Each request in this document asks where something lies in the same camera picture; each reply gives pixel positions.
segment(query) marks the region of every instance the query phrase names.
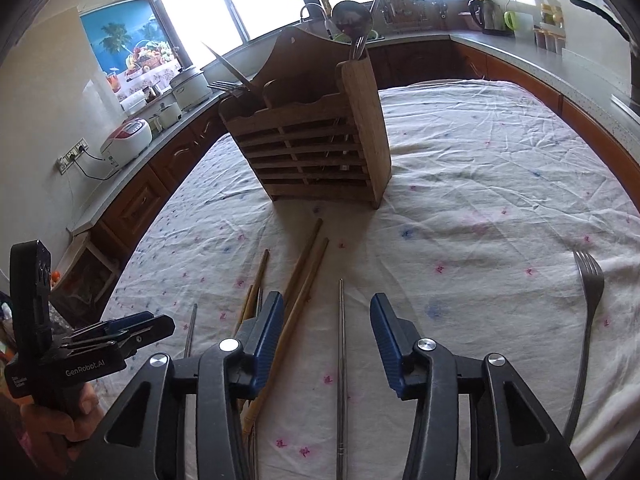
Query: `gray countertop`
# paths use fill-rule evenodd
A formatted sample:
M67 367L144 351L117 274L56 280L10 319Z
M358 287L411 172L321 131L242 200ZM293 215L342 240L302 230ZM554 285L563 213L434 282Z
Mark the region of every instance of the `gray countertop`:
M585 110L611 133L635 160L640 160L640 124L633 121L611 101L613 94L623 103L628 104L629 96L619 92L609 82L588 72L584 67L558 54L536 48L533 44L518 42L513 38L488 36L481 32L470 31L430 30L397 34L372 42L369 48L396 43L448 39L497 57L547 83ZM82 206L80 218L68 226L68 231L76 235L93 227L133 176L181 129L213 106L221 95L221 92L213 94L211 99L184 114L178 123L161 132L138 158L127 164L112 180L100 184Z

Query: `finger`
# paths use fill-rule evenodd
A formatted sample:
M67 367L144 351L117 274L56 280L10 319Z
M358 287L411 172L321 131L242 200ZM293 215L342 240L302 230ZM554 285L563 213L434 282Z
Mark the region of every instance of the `finger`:
M31 441L31 453L38 463L38 465L48 471L53 471L57 475L62 476L66 473L66 443L64 439L59 435L53 435L57 437L59 442L52 441L52 436L47 433L40 433L36 431L32 433L27 428L27 434Z
M82 451L82 446L84 446L84 443L80 442L79 444L75 444L74 446L67 448L66 453L69 455L69 458L74 462L78 459L78 456Z
M98 395L95 393L94 387L91 386L91 384L84 384L82 392L80 392L79 403L80 411L85 415L89 415L89 413L91 413L91 410L98 405Z
M104 411L100 406L94 408L89 415L83 415L74 421L74 430L66 434L66 438L71 442L81 442L87 440L94 434L95 428L104 417Z
M31 433L67 434L73 431L74 422L66 413L50 410L36 404L20 407L24 427Z

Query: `power outlet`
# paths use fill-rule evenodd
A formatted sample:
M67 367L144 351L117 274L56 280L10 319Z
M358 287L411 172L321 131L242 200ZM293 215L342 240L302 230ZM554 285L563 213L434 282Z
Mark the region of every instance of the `power outlet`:
M73 164L73 161L78 159L80 155L82 155L86 150L89 149L89 143L86 142L84 137L78 142L76 145L72 147L65 155L61 156L57 160L58 170L60 174L65 174L65 171L69 169L69 167Z

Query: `faucet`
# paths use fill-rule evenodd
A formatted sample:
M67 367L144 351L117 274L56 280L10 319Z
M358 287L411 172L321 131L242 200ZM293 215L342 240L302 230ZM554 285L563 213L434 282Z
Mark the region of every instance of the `faucet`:
M322 17L324 18L324 28L326 30L327 35L329 36L329 39L333 41L334 39L334 35L331 33L331 28L329 27L329 18L326 15L326 12L324 12L324 7L320 4L316 4L316 3L310 3L310 4L304 4L302 6L302 9L300 9L300 23L304 23L304 18L302 17L302 14L305 12L305 9L309 6L316 6L320 8L320 12L322 12Z
M307 7L309 7L309 6L316 6L316 7L319 7L319 8L320 8L320 12L322 12L322 17L326 20L326 12L324 12L324 7L323 7L322 5L320 5L320 4L314 4L314 3L311 3L311 4L304 4L304 5L302 6L302 9L300 9L300 23L303 23L303 22L304 22L304 18L302 17L302 14L304 14L305 9L306 9Z

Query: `knife block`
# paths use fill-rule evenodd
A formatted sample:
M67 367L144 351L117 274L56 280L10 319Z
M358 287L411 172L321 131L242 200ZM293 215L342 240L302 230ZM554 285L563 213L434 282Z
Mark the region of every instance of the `knife block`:
M368 56L285 28L252 83L220 117L272 200L349 200L380 206L391 157Z

